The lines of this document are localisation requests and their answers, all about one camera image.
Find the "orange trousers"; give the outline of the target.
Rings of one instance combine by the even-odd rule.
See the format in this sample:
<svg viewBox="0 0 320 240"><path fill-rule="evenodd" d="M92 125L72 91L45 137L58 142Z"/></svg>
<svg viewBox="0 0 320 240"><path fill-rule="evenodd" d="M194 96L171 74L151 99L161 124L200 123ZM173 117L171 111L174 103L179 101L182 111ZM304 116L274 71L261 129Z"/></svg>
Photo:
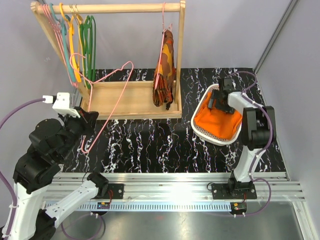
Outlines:
<svg viewBox="0 0 320 240"><path fill-rule="evenodd" d="M208 108L211 93L208 92L195 115L195 124L220 139L231 140L242 123L242 115L235 110L229 114L214 106Z"/></svg>

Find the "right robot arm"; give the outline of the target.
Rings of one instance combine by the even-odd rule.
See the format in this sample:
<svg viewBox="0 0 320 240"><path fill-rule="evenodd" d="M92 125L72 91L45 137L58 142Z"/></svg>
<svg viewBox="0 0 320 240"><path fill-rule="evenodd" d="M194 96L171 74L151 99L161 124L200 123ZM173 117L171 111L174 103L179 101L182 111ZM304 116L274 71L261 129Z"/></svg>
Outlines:
<svg viewBox="0 0 320 240"><path fill-rule="evenodd" d="M275 110L250 99L245 92L235 89L231 78L218 80L218 90L211 92L208 107L227 114L238 111L242 115L241 141L243 144L239 162L227 183L211 183L214 200L254 200L257 198L253 172L258 160L273 142L276 131Z"/></svg>

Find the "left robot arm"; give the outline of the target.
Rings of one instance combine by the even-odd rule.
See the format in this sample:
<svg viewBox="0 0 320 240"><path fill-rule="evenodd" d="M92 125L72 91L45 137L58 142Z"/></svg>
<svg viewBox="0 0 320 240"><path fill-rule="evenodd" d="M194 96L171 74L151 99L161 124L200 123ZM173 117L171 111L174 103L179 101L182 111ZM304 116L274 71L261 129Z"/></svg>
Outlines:
<svg viewBox="0 0 320 240"><path fill-rule="evenodd" d="M82 135L92 135L98 112L76 107L77 116L59 114L61 120L45 119L29 134L31 145L17 161L13 173L14 198L5 226L3 240L49 240L61 223L90 199L102 199L109 191L109 181L98 172L56 205L42 208L43 197Z"/></svg>

